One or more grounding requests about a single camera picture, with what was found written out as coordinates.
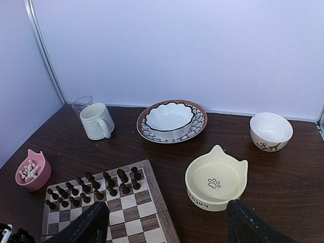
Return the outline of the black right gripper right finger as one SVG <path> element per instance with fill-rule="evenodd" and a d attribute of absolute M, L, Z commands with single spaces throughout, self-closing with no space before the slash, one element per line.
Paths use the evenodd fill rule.
<path fill-rule="evenodd" d="M 296 242 L 270 227 L 238 199 L 228 202 L 226 223 L 230 242 Z"/>

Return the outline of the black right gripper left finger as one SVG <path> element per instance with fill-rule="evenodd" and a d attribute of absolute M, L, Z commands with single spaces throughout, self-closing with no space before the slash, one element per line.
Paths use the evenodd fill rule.
<path fill-rule="evenodd" d="M 48 242 L 106 242 L 109 208 L 97 201 Z"/>

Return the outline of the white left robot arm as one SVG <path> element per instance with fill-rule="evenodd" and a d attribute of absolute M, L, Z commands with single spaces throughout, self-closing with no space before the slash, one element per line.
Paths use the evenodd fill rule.
<path fill-rule="evenodd" d="M 35 239 L 27 230 L 19 228 L 16 233 L 13 232 L 11 224 L 1 223 L 1 243 L 35 243 Z"/>

